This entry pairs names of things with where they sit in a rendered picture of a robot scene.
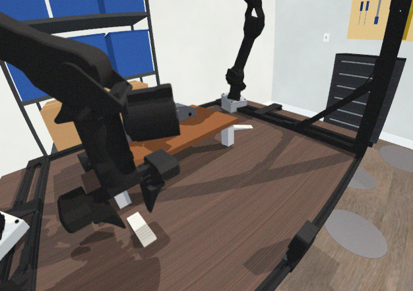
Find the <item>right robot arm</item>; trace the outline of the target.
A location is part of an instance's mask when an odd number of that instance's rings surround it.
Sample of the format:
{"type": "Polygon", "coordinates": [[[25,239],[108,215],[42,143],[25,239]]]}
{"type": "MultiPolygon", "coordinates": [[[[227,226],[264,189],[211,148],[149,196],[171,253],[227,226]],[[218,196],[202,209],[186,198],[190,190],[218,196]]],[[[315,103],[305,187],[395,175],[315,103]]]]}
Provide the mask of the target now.
{"type": "Polygon", "coordinates": [[[245,22],[243,26],[244,37],[241,43],[238,56],[231,69],[227,70],[226,81],[230,85],[230,93],[227,99],[240,100],[241,91],[245,90],[246,85],[244,79],[244,67],[249,57],[251,48],[255,39],[261,35],[265,27],[265,14],[262,8],[261,0],[244,0],[247,3],[247,10],[245,12],[245,22]],[[257,17],[252,16],[253,8],[257,17]],[[236,88],[237,87],[237,88],[236,88]]]}

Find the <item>brown wooden stand with white legs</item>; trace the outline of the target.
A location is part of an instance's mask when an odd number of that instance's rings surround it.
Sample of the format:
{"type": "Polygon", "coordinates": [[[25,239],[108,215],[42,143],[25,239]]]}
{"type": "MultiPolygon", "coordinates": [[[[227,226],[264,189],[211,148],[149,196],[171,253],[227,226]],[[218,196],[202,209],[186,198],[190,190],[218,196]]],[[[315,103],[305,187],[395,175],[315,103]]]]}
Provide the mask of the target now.
{"type": "MultiPolygon", "coordinates": [[[[129,143],[136,167],[144,163],[143,158],[147,154],[162,149],[174,155],[220,131],[224,146],[229,147],[234,144],[234,124],[238,123],[237,117],[196,105],[190,106],[196,108],[197,115],[179,122],[181,135],[129,143]]],[[[120,209],[132,203],[127,190],[116,195],[115,200],[120,209]]]]}

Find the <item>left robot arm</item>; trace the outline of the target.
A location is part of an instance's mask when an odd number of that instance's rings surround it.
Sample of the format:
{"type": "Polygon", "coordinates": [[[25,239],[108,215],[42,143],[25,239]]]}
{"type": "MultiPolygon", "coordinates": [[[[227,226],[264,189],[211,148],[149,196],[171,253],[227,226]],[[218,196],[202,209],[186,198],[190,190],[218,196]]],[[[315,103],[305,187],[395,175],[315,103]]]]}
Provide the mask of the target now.
{"type": "Polygon", "coordinates": [[[54,122],[75,124],[85,172],[93,170],[87,155],[119,150],[126,134],[137,142],[181,135],[172,85],[132,90],[100,48],[40,32],[0,12],[0,60],[62,103],[54,122]]]}

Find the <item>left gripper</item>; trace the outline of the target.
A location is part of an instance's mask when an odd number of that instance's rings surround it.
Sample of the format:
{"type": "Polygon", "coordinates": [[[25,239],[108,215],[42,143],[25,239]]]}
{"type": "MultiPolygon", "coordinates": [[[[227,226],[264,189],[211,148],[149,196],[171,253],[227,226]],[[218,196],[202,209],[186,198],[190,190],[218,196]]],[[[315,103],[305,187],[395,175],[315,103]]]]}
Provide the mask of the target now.
{"type": "Polygon", "coordinates": [[[144,163],[136,168],[128,141],[110,154],[87,156],[101,187],[86,194],[80,186],[57,200],[60,222],[72,234],[92,222],[105,222],[125,229],[121,217],[108,200],[140,184],[144,203],[151,213],[161,188],[165,186],[164,180],[180,174],[177,159],[162,149],[146,155],[144,163]]]}

